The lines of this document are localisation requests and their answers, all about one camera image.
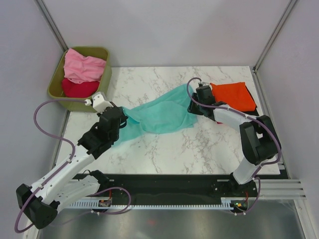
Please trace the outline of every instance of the pink towel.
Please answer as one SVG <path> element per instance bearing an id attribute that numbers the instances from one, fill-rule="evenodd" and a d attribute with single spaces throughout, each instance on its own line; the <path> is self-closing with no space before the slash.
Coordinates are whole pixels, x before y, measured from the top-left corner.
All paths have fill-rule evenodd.
<path id="1" fill-rule="evenodd" d="M 100 81 L 105 64 L 105 60 L 92 56 L 85 57 L 69 49 L 65 54 L 64 77 L 76 84 Z"/>

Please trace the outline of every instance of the green basket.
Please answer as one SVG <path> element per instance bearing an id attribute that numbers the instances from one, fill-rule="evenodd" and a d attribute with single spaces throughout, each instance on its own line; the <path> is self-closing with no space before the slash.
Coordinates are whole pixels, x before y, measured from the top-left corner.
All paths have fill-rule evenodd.
<path id="1" fill-rule="evenodd" d="M 89 47 L 89 46 L 77 46 L 72 47 L 72 49 L 76 50 L 83 56 L 94 56 L 97 58 L 101 58 L 106 61 L 106 66 L 101 77 L 100 85 L 97 92 L 104 92 L 105 94 L 108 91 L 109 83 L 111 80 L 112 69 L 109 65 L 109 52 L 107 49 L 103 47 Z M 61 82 L 64 79 L 64 57 L 67 51 L 64 52 L 58 67 L 56 68 L 50 85 L 48 87 L 48 94 L 54 99 L 72 99 L 70 97 L 66 97 Z M 91 99 L 89 98 L 73 98 L 77 100 L 85 100 Z M 59 101 L 61 105 L 63 105 L 69 111 L 80 111 L 80 112 L 96 112 L 91 106 L 85 106 L 80 102 L 68 102 L 68 101 Z"/>

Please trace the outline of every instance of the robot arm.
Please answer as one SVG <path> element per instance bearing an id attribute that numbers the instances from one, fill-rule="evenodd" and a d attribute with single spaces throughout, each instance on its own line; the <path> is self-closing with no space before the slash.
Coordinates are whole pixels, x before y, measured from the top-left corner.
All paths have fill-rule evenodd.
<path id="1" fill-rule="evenodd" d="M 127 117 L 122 108 L 107 101 L 103 93 L 94 94 L 92 99 L 93 104 L 86 100 L 86 105 L 93 105 L 98 112 L 99 122 L 78 140 L 73 158 L 67 157 L 31 186 L 21 184 L 16 190 L 20 208 L 37 190 L 24 213 L 38 229 L 50 224 L 57 214 L 71 203 L 108 188 L 109 179 L 98 170 L 79 182 L 67 185 L 85 166 L 108 150 L 118 140 L 120 128 L 126 126 Z M 52 179 L 42 185 L 49 177 Z"/>
<path id="2" fill-rule="evenodd" d="M 204 115 L 213 121 L 224 123 L 240 133 L 244 158 L 238 168 L 231 174 L 230 182 L 234 189 L 249 183 L 261 164 L 278 153 L 275 143 L 269 137 L 268 133 L 263 128 L 259 127 L 257 123 L 230 111 L 229 109 L 232 108 L 226 103 L 216 102 L 209 86 L 203 86 L 200 83 L 199 87 L 196 89 L 196 93 L 193 93 L 192 97 L 205 105 L 223 106 L 224 108 L 228 108 L 228 110 L 206 108 L 191 101 L 188 112 L 196 115 Z M 279 142 L 274 126 L 268 116 L 249 117 L 263 123 Z"/>

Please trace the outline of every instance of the teal cloth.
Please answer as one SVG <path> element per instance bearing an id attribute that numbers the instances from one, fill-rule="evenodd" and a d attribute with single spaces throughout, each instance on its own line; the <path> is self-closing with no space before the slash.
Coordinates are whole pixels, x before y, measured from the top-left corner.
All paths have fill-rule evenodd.
<path id="1" fill-rule="evenodd" d="M 182 128 L 191 128 L 197 122 L 194 114 L 188 113 L 190 99 L 186 91 L 186 84 L 131 110 L 123 107 L 128 116 L 126 127 L 120 129 L 121 142 L 143 135 L 145 132 L 156 134 L 176 132 Z"/>

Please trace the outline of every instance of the white wall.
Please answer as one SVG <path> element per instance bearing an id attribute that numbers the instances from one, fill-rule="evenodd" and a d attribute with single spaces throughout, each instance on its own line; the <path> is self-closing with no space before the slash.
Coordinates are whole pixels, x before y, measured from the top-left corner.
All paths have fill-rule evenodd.
<path id="1" fill-rule="evenodd" d="M 292 176 L 319 222 L 319 1 L 299 1 L 260 68 Z"/>
<path id="2" fill-rule="evenodd" d="M 19 212 L 15 190 L 49 170 L 55 141 L 33 125 L 35 108 L 62 51 L 33 0 L 2 1 L 0 7 L 0 238 L 22 238 L 13 226 Z M 58 133 L 65 110 L 43 108 L 39 123 Z M 25 220 L 20 224 L 24 228 Z"/>
<path id="3" fill-rule="evenodd" d="M 44 0 L 69 47 L 112 66 L 254 65 L 289 0 Z"/>

